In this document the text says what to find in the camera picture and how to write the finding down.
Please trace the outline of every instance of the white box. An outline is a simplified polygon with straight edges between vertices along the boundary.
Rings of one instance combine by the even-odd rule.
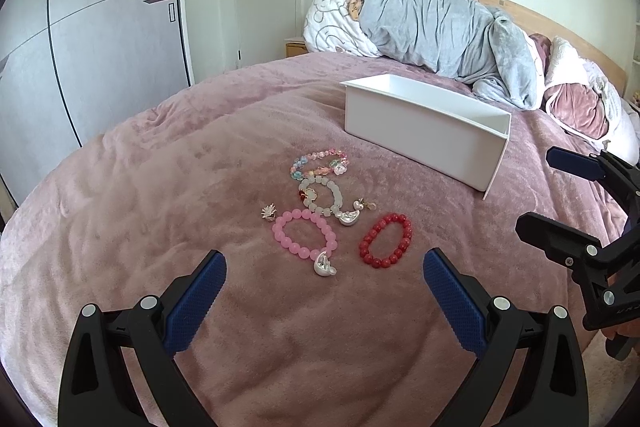
[[[509,142],[510,113],[394,74],[342,84],[347,90],[345,131],[451,176],[486,197]]]

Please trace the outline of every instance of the beaded bracelet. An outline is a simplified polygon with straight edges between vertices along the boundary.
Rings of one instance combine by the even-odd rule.
[[[317,160],[318,158],[324,158],[326,156],[338,156],[338,159],[332,160],[327,167],[319,167],[317,169],[301,172],[300,168],[303,165],[306,165],[310,161]],[[340,176],[347,172],[347,167],[349,166],[349,160],[347,155],[337,149],[331,148],[326,151],[320,152],[312,152],[309,154],[305,154],[300,156],[300,158],[296,158],[293,161],[293,165],[289,169],[291,177],[295,179],[295,181],[302,181],[305,177],[311,176],[324,176],[333,171],[336,176]]]
[[[315,223],[316,227],[320,229],[320,232],[324,234],[326,240],[325,247],[322,250],[309,250],[306,247],[300,247],[298,243],[294,243],[290,237],[287,237],[282,229],[282,227],[292,219],[307,219]],[[331,226],[318,214],[311,212],[308,208],[305,210],[296,208],[291,212],[284,212],[280,217],[276,218],[276,222],[273,223],[271,231],[273,232],[273,238],[280,243],[283,248],[287,248],[292,254],[299,256],[300,259],[311,258],[314,261],[314,270],[318,275],[327,277],[336,274],[336,269],[331,266],[329,258],[332,252],[338,248],[338,242],[336,241],[336,236]]]
[[[373,257],[369,253],[369,247],[371,243],[378,237],[378,234],[386,228],[390,223],[400,223],[402,225],[402,239],[398,246],[391,255],[384,259],[378,259]],[[392,264],[396,264],[398,260],[404,255],[404,252],[411,246],[411,238],[414,235],[414,229],[412,229],[411,221],[404,214],[387,214],[385,217],[379,220],[367,235],[364,236],[361,243],[358,245],[360,249],[360,257],[362,260],[370,264],[373,268],[389,268]]]
[[[314,201],[316,201],[316,198],[318,197],[318,194],[315,190],[309,188],[309,185],[312,185],[314,183],[325,185],[334,194],[334,204],[332,204],[329,208],[322,208],[321,206],[318,206],[314,203]],[[324,217],[330,217],[332,214],[334,214],[334,216],[337,217],[340,223],[342,223],[345,227],[354,225],[354,223],[360,217],[360,210],[364,208],[364,205],[360,203],[360,200],[357,200],[353,202],[353,212],[341,211],[342,193],[340,192],[340,187],[338,187],[335,182],[328,180],[324,176],[310,176],[308,178],[304,178],[300,182],[298,190],[300,199],[311,212]]]

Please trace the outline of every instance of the red bead bracelet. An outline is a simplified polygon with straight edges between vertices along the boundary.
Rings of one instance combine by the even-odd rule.
[[[400,240],[400,243],[398,243],[398,247],[389,257],[378,259],[369,253],[369,246],[389,223],[400,223],[402,225],[402,239]],[[358,245],[360,248],[360,257],[362,257],[362,260],[365,263],[370,264],[373,268],[389,268],[392,264],[396,264],[398,259],[400,259],[404,255],[404,252],[407,251],[411,245],[412,235],[414,235],[414,229],[411,226],[411,221],[409,221],[404,214],[386,214],[385,217],[380,219],[380,221],[377,222],[369,232],[367,232],[367,235],[364,236]]]

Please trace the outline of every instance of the gray blanket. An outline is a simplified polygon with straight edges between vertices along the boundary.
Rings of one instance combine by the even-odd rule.
[[[524,34],[500,9],[473,0],[364,0],[360,26],[387,57],[473,85],[481,98],[540,106]]]

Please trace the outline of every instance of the blue gripper pad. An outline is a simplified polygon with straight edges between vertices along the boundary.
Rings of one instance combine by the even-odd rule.
[[[424,280],[449,321],[458,342],[463,349],[482,359],[487,347],[484,315],[435,250],[424,255],[422,269]]]
[[[183,293],[165,322],[164,350],[169,356],[186,350],[226,279],[226,260],[215,254]]]
[[[591,182],[601,180],[605,176],[605,171],[596,159],[559,147],[551,147],[546,152],[546,163],[554,169],[568,172]]]

